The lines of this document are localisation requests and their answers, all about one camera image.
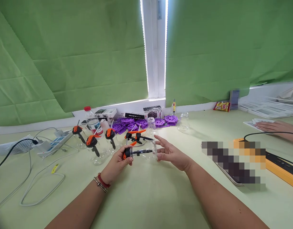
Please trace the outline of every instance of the bracelet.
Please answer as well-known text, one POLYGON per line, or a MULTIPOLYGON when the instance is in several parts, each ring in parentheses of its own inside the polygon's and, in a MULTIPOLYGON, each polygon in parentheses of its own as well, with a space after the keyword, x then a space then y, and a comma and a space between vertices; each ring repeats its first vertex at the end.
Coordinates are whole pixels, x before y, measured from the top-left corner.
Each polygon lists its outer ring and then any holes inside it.
POLYGON ((105 184, 101 178, 101 173, 98 173, 98 179, 100 180, 100 182, 102 183, 102 185, 105 187, 105 188, 109 188, 110 187, 110 184, 105 184))
POLYGON ((100 186, 100 187, 104 190, 104 192, 107 192, 107 188, 105 188, 100 182, 98 182, 98 181, 96 180, 96 177, 94 177, 93 179, 94 179, 95 182, 98 184, 97 186, 100 186))

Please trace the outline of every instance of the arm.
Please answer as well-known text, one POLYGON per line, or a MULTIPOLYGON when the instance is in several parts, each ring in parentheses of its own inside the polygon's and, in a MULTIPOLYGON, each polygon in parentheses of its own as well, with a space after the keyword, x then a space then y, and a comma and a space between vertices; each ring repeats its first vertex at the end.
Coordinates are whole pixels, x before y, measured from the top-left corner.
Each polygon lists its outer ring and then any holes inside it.
MULTIPOLYGON (((283 131, 283 132, 291 132, 293 133, 293 125, 283 122, 283 121, 275 121, 275 122, 257 122, 255 126, 263 130, 265 132, 271 132, 271 131, 283 131)), ((292 134, 282 134, 282 133, 276 133, 275 135, 278 135, 282 138, 285 138, 289 141, 293 142, 293 135, 292 134)))
MULTIPOLYGON (((111 158, 107 166, 101 172, 104 183, 111 184, 122 172, 126 165, 132 165, 133 158, 128 157, 122 160, 123 152, 132 146, 122 146, 111 158)), ((105 192, 97 186, 95 180, 89 185, 64 209, 62 210, 45 229, 88 229, 101 205, 105 192)))
POLYGON ((158 161, 170 161, 185 171, 213 229, 268 229, 245 204, 225 189, 189 156, 165 139, 159 141, 158 161))

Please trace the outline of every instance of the purple plastic part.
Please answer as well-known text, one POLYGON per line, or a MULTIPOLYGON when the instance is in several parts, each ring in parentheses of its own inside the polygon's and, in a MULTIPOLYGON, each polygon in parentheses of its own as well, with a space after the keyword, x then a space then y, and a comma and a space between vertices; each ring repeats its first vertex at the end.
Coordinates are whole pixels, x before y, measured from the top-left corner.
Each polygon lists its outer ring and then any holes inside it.
POLYGON ((178 121, 177 116, 174 115, 168 115, 164 117, 166 123, 170 126, 176 126, 176 123, 178 121))
POLYGON ((114 123, 121 123, 121 119, 122 119, 122 118, 117 118, 117 119, 114 121, 114 123))
POLYGON ((155 119, 155 125, 157 128, 163 126, 165 124, 165 120, 164 119, 155 119))
POLYGON ((122 118, 121 123, 125 126, 128 126, 130 124, 134 124, 135 120, 133 118, 122 118))
POLYGON ((123 126, 122 124, 120 123, 114 123, 112 125, 112 128, 114 129, 115 132, 117 132, 118 134, 122 134, 126 131, 126 127, 123 126))
POLYGON ((139 125, 141 125, 140 127, 142 129, 146 129, 149 126, 148 123, 147 123, 147 121, 145 119, 138 119, 136 121, 136 124, 137 124, 138 128, 139 128, 139 125))
POLYGON ((137 126, 137 124, 135 124, 135 123, 127 126, 128 131, 138 131, 138 128, 139 128, 139 126, 137 126))

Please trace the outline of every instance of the table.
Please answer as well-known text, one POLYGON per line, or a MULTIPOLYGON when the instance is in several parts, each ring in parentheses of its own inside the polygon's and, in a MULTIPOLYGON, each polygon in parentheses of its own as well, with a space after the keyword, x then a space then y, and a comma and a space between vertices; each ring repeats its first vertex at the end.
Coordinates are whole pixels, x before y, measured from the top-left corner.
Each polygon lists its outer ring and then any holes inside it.
MULTIPOLYGON (((256 132, 243 124, 257 116, 243 111, 206 110, 190 112, 191 130, 182 133, 176 127, 158 129, 158 134, 199 163, 211 176, 239 198, 270 228, 293 228, 293 187, 266 170, 266 190, 249 191, 234 186, 214 162, 201 152, 202 141, 226 141, 256 132)), ((293 124, 293 117, 283 118, 293 124)), ((42 136, 54 139, 54 130, 42 136)), ((37 131, 0 135, 0 144, 18 140, 37 131)), ((124 134, 117 136, 125 144, 124 134)), ((253 135, 250 141, 266 143, 267 151, 293 161, 293 144, 277 136, 253 135)), ((75 145, 74 137, 66 144, 75 145)), ((35 174, 59 157, 74 152, 58 151, 44 161, 32 154, 33 169, 26 183, 0 207, 1 228, 44 228, 62 211, 108 163, 94 166, 87 149, 59 160, 58 172, 65 174, 63 183, 44 202, 33 207, 21 207, 19 201, 35 174)), ((17 187, 28 173, 27 154, 11 155, 0 167, 0 201, 17 187)), ((25 203, 40 200, 59 181, 59 176, 43 173, 36 179, 25 203)), ((92 228, 209 228, 198 199, 184 172, 168 162, 151 162, 135 157, 133 166, 126 167, 111 186, 92 228)))

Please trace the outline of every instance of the hand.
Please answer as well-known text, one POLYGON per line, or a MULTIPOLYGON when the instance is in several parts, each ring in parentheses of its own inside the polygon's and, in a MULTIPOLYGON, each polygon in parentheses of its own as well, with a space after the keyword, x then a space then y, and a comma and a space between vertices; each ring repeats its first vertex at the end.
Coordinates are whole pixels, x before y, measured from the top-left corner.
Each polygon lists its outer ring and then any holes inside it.
POLYGON ((164 138, 158 135, 154 137, 158 139, 156 144, 163 147, 157 150, 158 161, 170 161, 177 169, 187 172, 194 161, 164 138))
POLYGON ((126 148, 132 148, 132 146, 122 146, 117 152, 115 152, 111 160, 101 172, 101 178, 105 184, 111 184, 128 164, 133 165, 132 162, 134 159, 132 157, 128 157, 125 160, 123 159, 123 152, 126 148))
MULTIPOLYGON (((284 131, 284 132, 291 132, 293 133, 293 125, 283 122, 283 121, 275 121, 275 122, 257 122, 255 126, 263 130, 265 132, 271 132, 271 131, 284 131)), ((283 133, 276 133, 275 135, 278 135, 280 137, 283 137, 287 140, 293 141, 293 135, 292 134, 283 134, 283 133)))

